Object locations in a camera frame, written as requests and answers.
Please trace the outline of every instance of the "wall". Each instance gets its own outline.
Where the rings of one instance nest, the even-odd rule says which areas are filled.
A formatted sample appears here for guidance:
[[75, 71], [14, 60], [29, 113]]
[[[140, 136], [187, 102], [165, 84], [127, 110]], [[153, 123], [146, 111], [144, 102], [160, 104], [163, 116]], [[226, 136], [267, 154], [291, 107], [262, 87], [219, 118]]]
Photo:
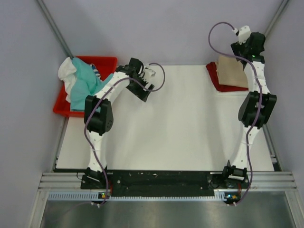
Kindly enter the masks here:
[[25, 227], [63, 118], [52, 112], [65, 56], [33, 0], [0, 2], [0, 227]]
[[[137, 57], [161, 64], [201, 64], [217, 58], [208, 32], [219, 21], [265, 31], [281, 0], [45, 0], [75, 55]], [[212, 42], [231, 52], [229, 27]]]
[[267, 85], [278, 101], [269, 119], [283, 167], [304, 199], [304, 1], [292, 0], [266, 44]]

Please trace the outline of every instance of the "beige folded cloth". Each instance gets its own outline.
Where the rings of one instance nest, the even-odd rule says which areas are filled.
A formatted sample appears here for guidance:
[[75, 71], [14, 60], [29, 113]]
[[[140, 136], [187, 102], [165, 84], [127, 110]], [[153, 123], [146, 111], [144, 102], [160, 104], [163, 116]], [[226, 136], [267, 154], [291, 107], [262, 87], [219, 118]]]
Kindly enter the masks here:
[[222, 55], [219, 56], [218, 60], [216, 65], [220, 85], [248, 88], [247, 77], [240, 61]]

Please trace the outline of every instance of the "dark red cloth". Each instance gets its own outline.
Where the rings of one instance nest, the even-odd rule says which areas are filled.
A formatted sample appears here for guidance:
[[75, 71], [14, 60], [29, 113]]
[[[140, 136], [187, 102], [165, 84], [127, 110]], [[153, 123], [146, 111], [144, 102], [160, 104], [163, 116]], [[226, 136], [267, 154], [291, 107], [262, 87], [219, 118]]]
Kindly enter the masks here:
[[215, 62], [211, 62], [206, 65], [206, 68], [209, 72], [211, 81], [215, 87], [216, 90], [220, 92], [235, 92], [235, 91], [247, 91], [248, 88], [243, 88], [243, 87], [237, 87], [237, 86], [231, 86], [231, 85], [220, 85], [219, 84], [219, 78], [217, 74], [217, 66]]

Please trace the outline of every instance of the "plastic container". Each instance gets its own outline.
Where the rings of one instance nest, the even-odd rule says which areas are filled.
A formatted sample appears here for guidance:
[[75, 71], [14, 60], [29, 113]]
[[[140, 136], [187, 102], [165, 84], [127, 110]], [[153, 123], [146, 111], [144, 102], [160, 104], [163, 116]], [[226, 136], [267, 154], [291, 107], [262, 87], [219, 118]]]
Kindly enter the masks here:
[[[87, 64], [94, 64], [101, 75], [101, 79], [105, 80], [116, 69], [116, 57], [101, 57], [101, 56], [77, 56]], [[63, 84], [57, 97], [53, 112], [65, 117], [84, 117], [84, 112], [71, 111], [71, 104], [66, 101], [65, 85]]]

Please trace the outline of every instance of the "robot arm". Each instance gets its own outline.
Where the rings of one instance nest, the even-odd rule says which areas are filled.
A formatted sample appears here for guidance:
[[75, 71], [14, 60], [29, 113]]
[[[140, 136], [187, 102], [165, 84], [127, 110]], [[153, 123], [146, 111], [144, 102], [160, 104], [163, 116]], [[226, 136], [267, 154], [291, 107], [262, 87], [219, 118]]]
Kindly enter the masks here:
[[[95, 96], [88, 96], [85, 100], [85, 123], [88, 120], [93, 108], [97, 102], [104, 96], [104, 94], [109, 91], [112, 87], [111, 92], [103, 99], [100, 103], [100, 111], [95, 112], [92, 119], [88, 124], [87, 131], [90, 141], [93, 144], [97, 158], [99, 159], [101, 165], [106, 168], [107, 162], [105, 158], [105, 142], [108, 132], [113, 125], [113, 113], [111, 104], [119, 96], [124, 88], [129, 89], [138, 98], [146, 102], [150, 91], [142, 89], [137, 83], [131, 80], [123, 80], [118, 83], [115, 87], [114, 84], [123, 78], [134, 78], [139, 81], [146, 89], [152, 90], [154, 85], [150, 83], [150, 79], [155, 76], [155, 72], [149, 68], [149, 66], [144, 66], [141, 61], [135, 58], [131, 58], [128, 65], [119, 66], [111, 80], [105, 85], [105, 87], [95, 94]], [[101, 167], [99, 166], [93, 149], [90, 151], [90, 162], [88, 165], [88, 176], [92, 176], [96, 179], [102, 177]]]
[[[256, 76], [252, 66], [242, 60], [241, 63], [247, 76], [249, 89], [249, 93], [238, 113], [238, 119], [243, 123], [244, 127], [241, 132], [240, 145], [228, 161], [227, 166], [225, 166], [223, 175], [226, 180], [233, 179], [242, 182], [247, 176], [247, 144], [250, 150], [256, 135], [261, 127], [267, 123], [271, 115], [276, 103], [276, 95], [270, 94], [267, 88], [264, 76], [265, 60], [264, 57], [260, 55], [260, 53], [264, 51], [265, 36], [258, 32], [251, 32], [249, 26], [244, 26], [239, 31], [236, 31], [236, 35], [238, 36], [238, 42], [231, 45], [232, 50], [236, 56], [243, 57], [253, 64], [256, 69]], [[262, 86], [262, 107], [258, 120], [250, 131], [247, 141], [246, 135], [257, 114], [260, 95], [256, 78], [258, 78]]]

